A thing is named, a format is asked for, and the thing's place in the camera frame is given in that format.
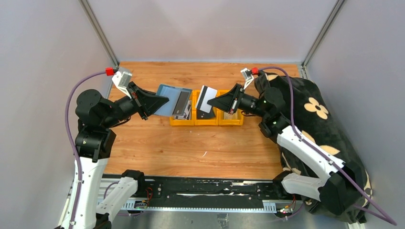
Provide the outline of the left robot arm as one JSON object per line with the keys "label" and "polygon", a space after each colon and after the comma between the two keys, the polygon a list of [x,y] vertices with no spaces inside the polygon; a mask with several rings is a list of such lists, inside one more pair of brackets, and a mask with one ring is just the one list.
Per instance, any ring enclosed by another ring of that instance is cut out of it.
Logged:
{"label": "left robot arm", "polygon": [[102,201],[98,199],[101,179],[116,138],[113,128],[134,114],[147,120],[169,101],[167,97],[143,90],[133,82],[129,83],[128,91],[127,96],[113,102],[99,91],[88,89],[76,100],[78,134],[70,137],[75,156],[75,177],[67,212],[60,225],[63,229],[109,229],[131,196],[152,197],[144,173],[128,169],[122,173],[115,188]]}

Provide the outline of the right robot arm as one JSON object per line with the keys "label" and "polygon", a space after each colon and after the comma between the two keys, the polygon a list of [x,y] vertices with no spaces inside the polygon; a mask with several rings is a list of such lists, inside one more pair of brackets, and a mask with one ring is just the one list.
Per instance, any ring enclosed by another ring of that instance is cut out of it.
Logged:
{"label": "right robot arm", "polygon": [[230,114],[241,109],[260,116],[262,134],[291,152],[316,174],[316,177],[296,173],[283,175],[272,187],[278,199],[285,199],[290,194],[302,195],[319,201],[327,211],[338,216],[360,198],[353,185],[362,181],[360,167],[354,161],[344,161],[326,153],[298,131],[280,111],[285,101],[279,89],[268,87],[255,98],[245,94],[242,85],[236,84],[226,94],[207,103]]}

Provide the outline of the white card black stripe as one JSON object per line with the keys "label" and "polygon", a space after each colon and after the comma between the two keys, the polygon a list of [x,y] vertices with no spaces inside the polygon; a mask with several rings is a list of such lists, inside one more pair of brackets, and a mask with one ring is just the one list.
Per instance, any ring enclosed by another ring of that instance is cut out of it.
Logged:
{"label": "white card black stripe", "polygon": [[208,101],[214,99],[217,95],[217,90],[206,85],[201,87],[195,108],[205,113],[210,113],[212,106],[208,104]]}

